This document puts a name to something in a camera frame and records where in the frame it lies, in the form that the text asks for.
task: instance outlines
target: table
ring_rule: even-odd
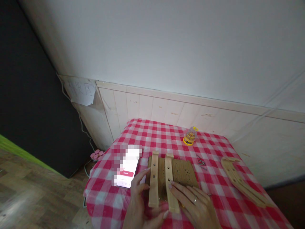
[[[278,207],[259,208],[231,184],[220,160],[223,156],[241,158],[225,137],[198,132],[195,143],[187,146],[182,141],[186,131],[185,128],[142,119],[132,119],[127,123],[103,159],[92,168],[84,191],[87,210],[95,228],[121,228],[130,201],[130,189],[112,186],[113,159],[118,145],[142,145],[138,171],[147,168],[153,150],[158,150],[160,157],[172,153],[176,159],[189,160],[201,189],[212,194],[222,228],[292,228]],[[207,171],[197,165],[196,154],[204,159]],[[235,167],[248,185],[271,200],[245,163],[238,162]],[[163,202],[161,207],[167,209],[168,205]],[[192,225],[181,212],[169,214],[162,228],[192,228]]]

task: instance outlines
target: red button on screen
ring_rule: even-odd
[[[127,177],[132,177],[133,172],[128,172],[128,171],[124,170],[124,171],[120,172],[120,175],[127,176]]]

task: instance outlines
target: white wood paneling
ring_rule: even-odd
[[[200,105],[185,103],[177,122],[177,126],[190,128],[200,109]]]
[[[214,121],[210,122],[207,126],[206,132],[222,133],[238,113],[236,111],[219,109],[214,117]]]
[[[268,107],[260,107],[243,103],[229,102],[223,100],[209,99],[204,97],[178,94],[172,92],[158,91],[141,87],[133,87],[121,84],[113,84],[102,81],[96,81],[96,84],[100,88],[107,88],[113,90],[119,90],[124,92],[129,92],[138,95],[146,95],[155,98],[162,98],[174,101],[180,101],[185,103],[192,103],[197,105],[203,105],[207,107],[220,108],[225,110],[238,111],[253,115],[262,115],[270,108]],[[290,121],[298,121],[305,123],[305,113],[295,112],[295,111],[287,111],[287,110],[275,110],[267,115],[267,117],[280,118]]]
[[[192,126],[196,126],[200,131],[207,131],[207,127],[212,121],[217,122],[215,116],[219,112],[218,108],[201,106]]]
[[[268,109],[145,88],[111,88],[114,91],[100,88],[100,92],[114,139],[123,128],[118,114],[127,110],[125,120],[140,117],[185,128],[196,126],[202,132],[225,136],[265,187],[305,174],[305,123],[296,122],[305,120],[303,113],[277,110],[274,116],[283,119],[264,117],[255,121],[257,114]]]
[[[140,95],[139,117],[151,120],[153,111],[153,97]]]
[[[183,102],[169,100],[164,117],[164,123],[174,126],[177,125],[183,106]]]
[[[128,111],[126,93],[121,91],[113,91],[115,104],[117,108],[118,121],[121,132],[123,132],[126,123],[128,122]]]
[[[238,112],[220,135],[225,136],[229,141],[233,142],[233,137],[256,117],[258,115]]]
[[[152,120],[164,122],[165,113],[167,110],[168,100],[153,98],[152,103]]]
[[[113,136],[116,139],[121,134],[121,129],[119,125],[117,107],[115,104],[115,98],[113,90],[100,88],[99,89],[102,97],[102,101],[105,107],[105,112],[108,119],[108,124]]]
[[[60,76],[60,78],[69,78],[70,76]],[[83,83],[94,83],[94,80],[78,78]],[[113,143],[113,137],[108,125],[105,108],[99,94],[98,87],[93,100],[93,104],[84,106],[78,103],[72,103],[74,108],[79,113],[83,123],[85,124],[90,136],[95,145],[101,149],[108,149]]]
[[[304,137],[305,124],[265,117],[233,146],[267,187],[305,174]]]
[[[139,95],[126,93],[126,100],[127,100],[128,119],[131,120],[133,118],[138,118],[139,104],[140,104]]]

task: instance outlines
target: dark wall panel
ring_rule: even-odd
[[[19,4],[0,7],[0,134],[70,177],[92,152],[89,138]]]

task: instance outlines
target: paper taped to wall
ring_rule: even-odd
[[[85,106],[93,104],[95,85],[90,82],[81,82],[76,77],[63,78],[64,86],[68,91],[71,102]]]

